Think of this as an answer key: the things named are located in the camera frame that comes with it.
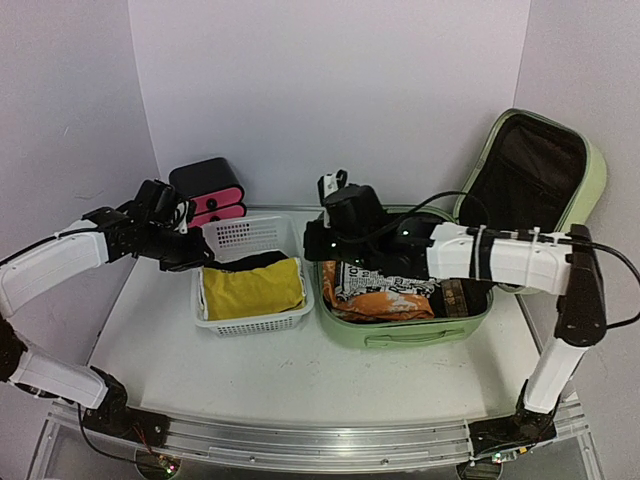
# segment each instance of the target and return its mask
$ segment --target black bracket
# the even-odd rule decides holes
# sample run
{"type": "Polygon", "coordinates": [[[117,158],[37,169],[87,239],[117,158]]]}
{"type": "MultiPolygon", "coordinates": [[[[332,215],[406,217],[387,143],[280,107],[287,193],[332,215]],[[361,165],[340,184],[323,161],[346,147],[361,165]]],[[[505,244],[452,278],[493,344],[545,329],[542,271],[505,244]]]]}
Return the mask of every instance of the black bracket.
{"type": "Polygon", "coordinates": [[[124,385],[108,373],[91,368],[104,379],[109,391],[97,409],[85,410],[82,425],[94,432],[142,443],[137,429],[148,446],[162,447],[167,439],[169,417],[128,407],[124,385]]]}
{"type": "MultiPolygon", "coordinates": [[[[589,243],[587,227],[572,225],[569,236],[589,243]]],[[[574,347],[591,347],[607,333],[604,287],[598,259],[593,248],[573,245],[569,283],[564,296],[558,298],[558,323],[554,337],[574,347]]]]}
{"type": "Polygon", "coordinates": [[[518,398],[516,413],[508,417],[492,418],[469,424],[469,435],[476,459],[500,451],[529,448],[537,443],[553,440],[556,409],[550,413],[536,413],[524,408],[525,382],[518,398]]]}
{"type": "Polygon", "coordinates": [[[15,373],[26,351],[27,346],[16,336],[11,324],[0,317],[0,382],[6,382],[15,373]]]}
{"type": "Polygon", "coordinates": [[[104,231],[109,263],[131,254],[134,258],[143,256],[158,260],[162,271],[182,272],[213,259],[213,252],[199,227],[180,233],[155,222],[141,223],[109,207],[89,212],[82,218],[104,231]]]}

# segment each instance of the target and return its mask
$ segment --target black suitcase lining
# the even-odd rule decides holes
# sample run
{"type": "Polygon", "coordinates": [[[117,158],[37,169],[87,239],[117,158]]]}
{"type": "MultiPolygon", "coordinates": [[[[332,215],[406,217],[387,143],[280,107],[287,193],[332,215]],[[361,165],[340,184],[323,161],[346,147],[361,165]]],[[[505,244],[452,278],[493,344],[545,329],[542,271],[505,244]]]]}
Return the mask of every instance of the black suitcase lining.
{"type": "MultiPolygon", "coordinates": [[[[587,149],[574,132],[526,114],[507,118],[469,193],[491,216],[489,227],[502,230],[555,230],[578,189],[587,166],[587,149]]],[[[485,223],[482,210],[463,201],[462,225],[485,223]]]]}

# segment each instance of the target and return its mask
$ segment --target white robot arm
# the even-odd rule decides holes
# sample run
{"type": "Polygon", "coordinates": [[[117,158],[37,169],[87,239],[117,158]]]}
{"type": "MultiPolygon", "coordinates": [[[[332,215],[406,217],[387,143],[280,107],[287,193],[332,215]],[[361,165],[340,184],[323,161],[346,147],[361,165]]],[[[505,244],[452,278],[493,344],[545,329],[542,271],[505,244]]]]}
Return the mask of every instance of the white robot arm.
{"type": "MultiPolygon", "coordinates": [[[[559,296],[554,335],[525,382],[516,413],[470,424],[476,453],[553,438],[560,394],[584,353],[607,330],[602,276],[593,251],[597,244],[588,229],[574,225],[568,234],[542,234],[538,228],[510,232],[466,227],[421,215],[419,206],[394,216],[371,187],[344,186],[344,172],[341,180],[343,186],[326,196],[319,189],[329,218],[307,224],[308,260],[344,261],[388,276],[477,280],[487,290],[496,283],[533,287],[559,296]]],[[[630,268],[639,279],[635,267],[630,268]]]]}
{"type": "Polygon", "coordinates": [[[84,423],[93,430],[137,441],[131,426],[138,424],[150,444],[160,445],[165,417],[128,408],[126,389],[115,378],[58,360],[16,333],[7,320],[55,285],[128,254],[157,259],[167,271],[204,265],[212,253],[199,228],[186,228],[192,215],[192,204],[173,187],[147,180],[133,201],[90,212],[0,262],[0,381],[34,395],[77,402],[88,409],[84,423]]]}

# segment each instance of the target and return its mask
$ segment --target black cable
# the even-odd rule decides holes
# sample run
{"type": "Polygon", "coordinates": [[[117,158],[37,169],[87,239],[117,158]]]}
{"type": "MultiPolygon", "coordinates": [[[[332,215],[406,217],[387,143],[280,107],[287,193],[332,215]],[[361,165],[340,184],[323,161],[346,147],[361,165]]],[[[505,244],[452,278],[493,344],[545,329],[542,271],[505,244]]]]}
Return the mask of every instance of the black cable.
{"type": "Polygon", "coordinates": [[[26,385],[24,383],[14,383],[13,385],[19,388],[20,390],[22,390],[23,392],[27,392],[29,395],[33,395],[38,398],[48,398],[48,399],[60,398],[58,395],[54,395],[53,393],[40,390],[39,388],[32,387],[31,385],[26,385]]]}
{"type": "Polygon", "coordinates": [[[505,450],[515,450],[516,448],[526,448],[527,450],[533,448],[538,442],[535,442],[533,440],[531,440],[530,442],[519,442],[517,440],[514,440],[512,442],[505,442],[505,443],[501,443],[498,445],[494,445],[492,447],[487,447],[486,449],[482,450],[481,452],[474,452],[474,456],[476,458],[480,458],[481,456],[484,456],[483,458],[487,458],[487,455],[495,455],[496,453],[499,452],[503,452],[505,450]]]}
{"type": "MultiPolygon", "coordinates": [[[[638,286],[640,286],[640,272],[638,271],[636,266],[631,262],[631,260],[629,260],[622,252],[619,252],[615,248],[609,247],[608,245],[603,245],[601,243],[596,243],[596,242],[582,242],[580,240],[564,239],[564,238],[558,240],[558,243],[563,245],[575,245],[578,247],[593,248],[594,250],[600,250],[601,252],[605,252],[605,253],[608,253],[609,255],[616,257],[618,260],[624,263],[624,265],[629,269],[629,271],[635,277],[636,282],[638,282],[638,286]]],[[[638,320],[640,320],[640,311],[636,313],[633,317],[628,318],[627,320],[621,320],[619,322],[607,325],[607,330],[625,327],[627,325],[636,323],[638,320]]]]}
{"type": "Polygon", "coordinates": [[[159,470],[165,470],[165,468],[160,465],[153,465],[150,463],[139,462],[137,460],[132,460],[131,458],[120,457],[118,455],[113,455],[111,453],[107,453],[100,450],[93,443],[91,443],[91,441],[89,440],[89,437],[87,436],[87,432],[84,431],[84,425],[82,425],[82,409],[79,403],[77,404],[77,406],[78,406],[78,424],[80,425],[80,433],[82,434],[82,438],[84,438],[85,443],[91,450],[93,450],[96,453],[99,453],[103,457],[111,458],[112,460],[119,460],[121,462],[131,463],[136,467],[157,468],[159,470]]]}
{"type": "Polygon", "coordinates": [[[467,198],[473,200],[474,202],[476,202],[480,206],[480,208],[482,208],[482,211],[483,211],[484,216],[485,216],[486,224],[489,225],[489,222],[491,220],[491,217],[489,215],[489,211],[487,210],[487,207],[484,205],[484,203],[482,203],[482,201],[478,197],[476,197],[475,195],[471,195],[468,192],[462,192],[462,191],[459,191],[459,190],[449,190],[449,191],[441,192],[441,193],[438,193],[436,195],[433,195],[433,196],[427,198],[426,200],[420,202],[415,207],[412,207],[408,212],[403,213],[402,215],[396,217],[391,222],[387,223],[386,225],[380,227],[377,230],[374,230],[373,232],[371,232],[371,233],[369,233],[367,235],[364,235],[362,237],[356,237],[356,238],[349,238],[349,237],[342,237],[342,236],[340,236],[338,238],[341,241],[343,241],[344,243],[349,243],[349,244],[370,242],[370,241],[375,240],[376,238],[380,237],[381,235],[384,235],[385,233],[390,232],[391,230],[396,228],[398,225],[400,225],[404,220],[414,216],[415,213],[418,210],[420,210],[421,208],[423,208],[427,204],[429,204],[431,202],[434,202],[436,200],[439,200],[441,198],[444,198],[444,197],[452,197],[452,196],[460,196],[460,195],[464,195],[467,198]]]}
{"type": "Polygon", "coordinates": [[[57,240],[58,238],[68,237],[70,235],[76,235],[78,233],[104,232],[104,231],[106,231],[106,230],[101,230],[101,229],[99,229],[97,227],[96,228],[78,228],[76,230],[67,230],[66,232],[60,232],[57,236],[56,235],[51,235],[50,237],[43,238],[42,240],[38,240],[37,242],[32,243],[28,247],[25,247],[22,250],[17,251],[13,255],[9,255],[8,257],[0,260],[0,267],[2,267],[3,265],[6,265],[11,260],[15,260],[20,255],[24,255],[25,253],[30,252],[34,248],[37,248],[40,245],[44,245],[45,243],[52,242],[53,240],[57,240]]]}

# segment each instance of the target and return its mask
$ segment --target white cable tie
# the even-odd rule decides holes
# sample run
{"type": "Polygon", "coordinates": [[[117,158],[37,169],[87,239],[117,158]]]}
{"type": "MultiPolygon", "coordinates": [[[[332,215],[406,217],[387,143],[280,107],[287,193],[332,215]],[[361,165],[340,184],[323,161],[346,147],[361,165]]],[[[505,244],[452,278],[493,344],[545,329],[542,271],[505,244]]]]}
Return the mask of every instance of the white cable tie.
{"type": "Polygon", "coordinates": [[[478,234],[476,235],[476,247],[473,252],[474,264],[476,267],[476,280],[480,280],[480,240],[482,239],[482,232],[487,228],[486,225],[480,225],[478,227],[478,234]]]}
{"type": "MultiPolygon", "coordinates": [[[[328,173],[327,175],[322,177],[322,198],[320,199],[320,201],[323,205],[325,198],[327,198],[333,192],[338,191],[338,182],[336,176],[337,175],[335,173],[328,173]]],[[[331,227],[329,221],[329,212],[327,212],[326,208],[324,208],[323,225],[324,228],[331,227]]]]}
{"type": "Polygon", "coordinates": [[[533,227],[533,240],[529,246],[529,257],[527,258],[527,268],[524,271],[524,286],[529,286],[529,270],[531,268],[531,260],[533,259],[533,252],[538,243],[538,236],[540,235],[540,227],[533,227]]]}

